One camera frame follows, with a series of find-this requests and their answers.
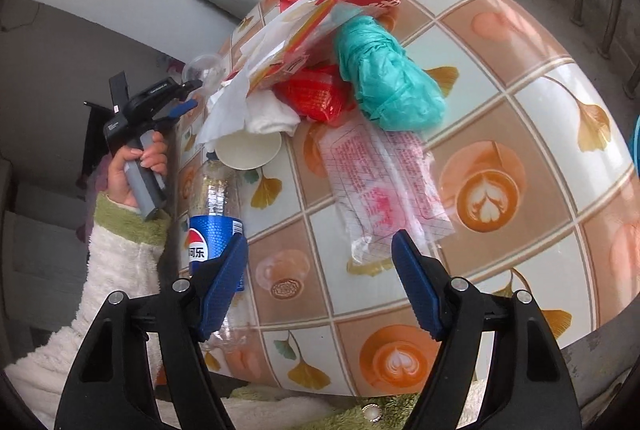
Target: crumpled plastic bag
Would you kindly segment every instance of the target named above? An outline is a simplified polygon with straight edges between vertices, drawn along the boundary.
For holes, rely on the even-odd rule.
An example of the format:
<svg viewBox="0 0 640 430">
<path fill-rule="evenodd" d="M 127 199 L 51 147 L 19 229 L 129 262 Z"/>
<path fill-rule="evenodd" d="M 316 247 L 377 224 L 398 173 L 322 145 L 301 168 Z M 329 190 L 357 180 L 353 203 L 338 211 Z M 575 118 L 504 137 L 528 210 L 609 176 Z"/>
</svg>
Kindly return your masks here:
<svg viewBox="0 0 640 430">
<path fill-rule="evenodd" d="M 421 131 L 442 121 L 440 87 L 373 17 L 348 20 L 334 46 L 340 76 L 353 83 L 363 114 L 382 130 Z"/>
</svg>

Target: hand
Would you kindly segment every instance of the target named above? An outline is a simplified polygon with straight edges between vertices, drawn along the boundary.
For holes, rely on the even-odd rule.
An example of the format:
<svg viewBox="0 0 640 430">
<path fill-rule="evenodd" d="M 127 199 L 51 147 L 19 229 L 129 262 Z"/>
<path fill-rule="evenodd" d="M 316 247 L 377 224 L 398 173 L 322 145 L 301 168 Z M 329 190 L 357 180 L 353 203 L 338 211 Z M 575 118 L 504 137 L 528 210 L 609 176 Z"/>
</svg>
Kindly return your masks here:
<svg viewBox="0 0 640 430">
<path fill-rule="evenodd" d="M 167 175 L 167 158 L 166 143 L 164 137 L 160 133 L 154 133 L 154 144 L 148 149 L 142 151 L 131 149 L 124 145 L 113 156 L 113 161 L 109 165 L 107 172 L 107 195 L 114 203 L 125 206 L 138 207 L 138 202 L 133 196 L 133 191 L 127 182 L 124 174 L 124 164 L 127 161 L 140 160 L 140 165 L 144 168 L 150 168 L 154 172 L 166 177 Z"/>
</svg>

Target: green cuff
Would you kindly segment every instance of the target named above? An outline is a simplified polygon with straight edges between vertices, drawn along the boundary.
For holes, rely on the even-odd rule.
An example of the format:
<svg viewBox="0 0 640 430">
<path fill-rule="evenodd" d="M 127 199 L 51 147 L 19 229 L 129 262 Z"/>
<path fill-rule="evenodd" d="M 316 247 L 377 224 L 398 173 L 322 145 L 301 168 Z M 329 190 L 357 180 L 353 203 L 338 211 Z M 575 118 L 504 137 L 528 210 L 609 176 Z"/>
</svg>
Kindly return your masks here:
<svg viewBox="0 0 640 430">
<path fill-rule="evenodd" d="M 119 206 L 101 193 L 95 204 L 94 222 L 133 243 L 163 247 L 171 217 L 160 211 L 156 219 L 143 221 L 139 214 Z"/>
<path fill-rule="evenodd" d="M 290 430 L 401 430 L 414 409 L 420 394 L 372 397 L 345 412 L 313 421 Z M 372 423 L 362 415 L 362 407 L 373 403 L 380 407 L 382 418 Z"/>
</svg>

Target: metal bolt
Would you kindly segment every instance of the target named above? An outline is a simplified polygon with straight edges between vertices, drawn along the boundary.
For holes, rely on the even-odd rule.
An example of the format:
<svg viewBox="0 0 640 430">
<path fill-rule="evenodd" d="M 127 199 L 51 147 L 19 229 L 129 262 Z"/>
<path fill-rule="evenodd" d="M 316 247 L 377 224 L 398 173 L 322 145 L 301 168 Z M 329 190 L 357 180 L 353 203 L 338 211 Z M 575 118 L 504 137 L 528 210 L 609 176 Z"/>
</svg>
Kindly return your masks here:
<svg viewBox="0 0 640 430">
<path fill-rule="evenodd" d="M 455 277 L 451 280 L 451 287 L 456 291 L 466 291 L 469 288 L 469 283 L 461 277 Z"/>
<path fill-rule="evenodd" d="M 122 291 L 114 291 L 109 295 L 109 303 L 112 305 L 117 305 L 124 300 L 124 293 Z"/>
<path fill-rule="evenodd" d="M 521 289 L 520 291 L 518 291 L 516 293 L 516 297 L 523 304 L 528 304 L 529 302 L 531 302 L 533 300 L 533 297 L 531 296 L 531 293 L 529 293 L 528 291 L 524 291 L 524 289 Z"/>
<path fill-rule="evenodd" d="M 190 284 L 187 279 L 178 279 L 174 282 L 172 288 L 176 293 L 184 293 L 188 290 Z"/>
</svg>

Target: sleeve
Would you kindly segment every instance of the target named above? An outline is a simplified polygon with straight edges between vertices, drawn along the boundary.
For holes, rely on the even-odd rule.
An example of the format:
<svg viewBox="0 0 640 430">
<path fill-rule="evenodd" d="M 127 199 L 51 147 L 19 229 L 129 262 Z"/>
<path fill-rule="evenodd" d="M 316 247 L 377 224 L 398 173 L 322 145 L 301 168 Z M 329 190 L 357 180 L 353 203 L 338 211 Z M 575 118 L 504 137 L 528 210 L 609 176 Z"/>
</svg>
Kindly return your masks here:
<svg viewBox="0 0 640 430">
<path fill-rule="evenodd" d="M 87 279 L 76 319 L 53 334 L 47 345 L 9 365 L 5 373 L 31 411 L 53 428 L 69 369 L 95 315 L 109 293 L 131 298 L 159 291 L 158 259 L 162 255 L 169 216 L 144 222 L 133 209 L 98 197 L 95 226 L 89 244 Z M 156 334 L 147 344 L 152 378 L 158 374 L 161 354 Z"/>
</svg>

